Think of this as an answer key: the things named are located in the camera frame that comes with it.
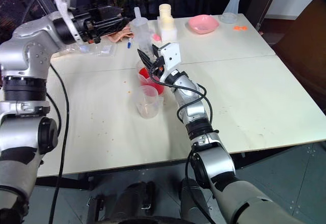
orange object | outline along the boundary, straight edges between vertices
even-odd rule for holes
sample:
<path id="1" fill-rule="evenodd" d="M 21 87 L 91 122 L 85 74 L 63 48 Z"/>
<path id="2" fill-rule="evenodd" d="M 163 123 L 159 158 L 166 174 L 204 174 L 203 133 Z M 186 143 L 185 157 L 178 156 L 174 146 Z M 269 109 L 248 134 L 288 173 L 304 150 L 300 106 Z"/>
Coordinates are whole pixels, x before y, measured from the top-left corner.
<path id="1" fill-rule="evenodd" d="M 233 29 L 237 30 L 237 31 L 240 31 L 240 30 L 246 31 L 246 30 L 248 30 L 248 27 L 236 25 Z"/>

clear cup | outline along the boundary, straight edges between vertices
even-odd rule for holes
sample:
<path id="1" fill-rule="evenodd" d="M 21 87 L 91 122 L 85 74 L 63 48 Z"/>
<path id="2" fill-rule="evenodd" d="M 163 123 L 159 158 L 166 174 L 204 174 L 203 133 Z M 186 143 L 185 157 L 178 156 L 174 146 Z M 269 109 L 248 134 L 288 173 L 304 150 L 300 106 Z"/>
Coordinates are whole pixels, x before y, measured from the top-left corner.
<path id="1" fill-rule="evenodd" d="M 163 97 L 159 97 L 157 90 L 151 86 L 137 88 L 133 99 L 139 114 L 145 119 L 155 117 L 163 104 Z"/>

blue pen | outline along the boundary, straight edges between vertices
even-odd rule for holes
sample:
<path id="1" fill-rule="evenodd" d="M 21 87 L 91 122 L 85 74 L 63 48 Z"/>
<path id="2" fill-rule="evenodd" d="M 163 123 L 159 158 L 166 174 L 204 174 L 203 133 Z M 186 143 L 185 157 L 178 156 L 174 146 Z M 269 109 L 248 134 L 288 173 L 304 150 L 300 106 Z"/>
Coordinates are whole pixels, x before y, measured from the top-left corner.
<path id="1" fill-rule="evenodd" d="M 129 38 L 128 40 L 128 44 L 127 44 L 127 47 L 130 48 L 131 47 L 131 38 Z"/>

white container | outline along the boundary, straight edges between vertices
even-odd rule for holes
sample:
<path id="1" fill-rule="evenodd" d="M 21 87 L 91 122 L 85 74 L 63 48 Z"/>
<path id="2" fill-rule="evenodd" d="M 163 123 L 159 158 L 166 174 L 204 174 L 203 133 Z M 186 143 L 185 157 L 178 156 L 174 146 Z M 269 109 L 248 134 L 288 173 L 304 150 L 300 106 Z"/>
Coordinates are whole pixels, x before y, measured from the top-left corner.
<path id="1" fill-rule="evenodd" d="M 174 18 L 171 16 L 171 5 L 161 4 L 158 9 L 157 23 L 162 43 L 176 42 L 177 27 L 175 27 Z"/>
<path id="2" fill-rule="evenodd" d="M 160 17 L 157 18 L 158 28 L 162 43 L 176 42 L 178 39 L 177 27 L 175 27 L 174 19 L 163 18 L 160 20 Z"/>

black cable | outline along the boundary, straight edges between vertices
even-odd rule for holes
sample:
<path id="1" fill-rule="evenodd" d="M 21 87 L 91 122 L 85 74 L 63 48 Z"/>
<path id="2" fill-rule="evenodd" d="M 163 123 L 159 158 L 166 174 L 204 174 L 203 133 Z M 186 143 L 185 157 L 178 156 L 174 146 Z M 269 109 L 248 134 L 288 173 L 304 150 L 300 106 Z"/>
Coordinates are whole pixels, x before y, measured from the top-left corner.
<path id="1" fill-rule="evenodd" d="M 24 23 L 25 23 L 25 19 L 26 19 L 28 13 L 30 12 L 32 6 L 34 5 L 34 3 L 35 3 L 36 1 L 37 1 L 37 0 L 32 0 L 32 1 L 30 2 L 30 4 L 27 6 L 27 8 L 26 8 L 26 10 L 25 10 L 25 12 L 24 12 L 24 14 L 23 14 L 23 16 L 22 16 L 22 19 L 21 19 L 20 24 L 24 24 Z"/>
<path id="2" fill-rule="evenodd" d="M 66 87 L 65 87 L 61 77 L 59 76 L 58 72 L 56 71 L 56 69 L 53 67 L 52 64 L 50 64 L 50 67 L 52 68 L 54 73 L 57 75 L 57 77 L 58 77 L 58 79 L 59 79 L 59 81 L 61 83 L 63 92 L 65 94 L 66 110 L 67 110 L 66 128 L 65 128 L 65 134 L 64 134 L 63 143 L 62 143 L 62 152 L 61 152 L 59 175 L 58 175 L 58 178 L 57 178 L 55 193 L 53 195 L 50 218 L 49 218 L 49 224 L 52 224 L 53 223 L 53 218 L 54 218 L 54 215 L 55 215 L 55 209 L 56 209 L 58 194 L 59 194 L 60 181 L 61 181 L 61 178 L 62 178 L 63 165 L 64 165 L 64 162 L 65 162 L 65 150 L 66 150 L 66 143 L 67 143 L 67 136 L 68 136 L 68 129 L 69 129 L 69 100 L 68 100 L 68 94 L 67 94 L 67 91 L 66 91 Z"/>
<path id="3" fill-rule="evenodd" d="M 50 102 L 52 103 L 53 107 L 55 108 L 57 115 L 58 115 L 58 121 L 59 121 L 59 125 L 58 125 L 58 137 L 60 135 L 60 131 L 61 131 L 61 115 L 60 115 L 60 111 L 55 103 L 55 101 L 51 98 L 51 96 L 46 93 L 46 96 L 48 97 L 48 99 L 50 100 Z"/>
<path id="4" fill-rule="evenodd" d="M 189 105 L 191 105 L 191 104 L 194 104 L 194 103 L 196 103 L 196 102 L 198 102 L 198 101 L 200 101 L 200 100 L 202 100 L 202 99 L 205 99 L 206 102 L 207 102 L 207 104 L 208 104 L 209 111 L 210 111 L 209 121 L 210 121 L 210 123 L 212 123 L 212 121 L 213 121 L 213 109 L 212 109 L 212 105 L 210 104 L 208 98 L 206 97 L 206 92 L 207 92 L 207 91 L 206 91 L 206 89 L 205 89 L 202 85 L 197 84 L 200 88 L 202 88 L 202 89 L 204 90 L 204 94 L 202 94 L 201 92 L 199 92 L 199 91 L 197 91 L 197 90 L 195 90 L 195 89 L 192 89 L 192 88 L 187 88 L 187 87 L 182 87 L 182 86 L 178 86 L 178 85 L 173 85 L 173 84 L 167 84 L 167 83 L 164 83 L 164 82 L 160 82 L 160 81 L 154 79 L 154 77 L 153 77 L 153 69 L 154 69 L 154 67 L 152 66 L 152 67 L 150 68 L 150 70 L 149 70 L 149 77 L 151 78 L 151 80 L 152 80 L 153 82 L 155 82 L 155 83 L 157 83 L 157 84 L 160 84 L 160 85 L 162 85 L 162 86 L 166 86 L 166 87 L 171 87 L 171 88 L 178 88 L 178 89 L 188 90 L 188 91 L 191 91 L 191 92 L 193 92 L 193 93 L 196 93 L 196 94 L 198 94 L 198 95 L 200 96 L 198 99 L 196 99 L 196 100 L 194 100 L 194 101 L 192 101 L 192 102 L 186 103 L 186 104 L 184 104 L 183 106 L 181 106 L 181 107 L 178 109 L 178 111 L 177 111 L 177 117 L 178 117 L 179 121 L 183 122 L 182 119 L 180 118 L 180 115 L 179 115 L 179 112 L 180 112 L 183 108 L 185 108 L 185 107 L 187 107 L 187 106 L 189 106 Z"/>
<path id="5" fill-rule="evenodd" d="M 187 161 L 185 163 L 185 168 L 184 168 L 184 174 L 185 174 L 185 181 L 187 184 L 187 189 L 190 193 L 190 196 L 192 198 L 192 200 L 194 201 L 195 205 L 197 206 L 197 208 L 203 213 L 203 215 L 206 217 L 206 219 L 211 223 L 211 224 L 215 224 L 215 221 L 213 221 L 213 219 L 210 217 L 210 215 L 203 209 L 203 207 L 198 203 L 198 201 L 195 199 L 194 193 L 190 187 L 189 184 L 189 177 L 188 177 L 188 165 L 190 162 L 190 158 L 193 155 L 193 151 L 191 150 L 188 157 L 187 157 Z"/>

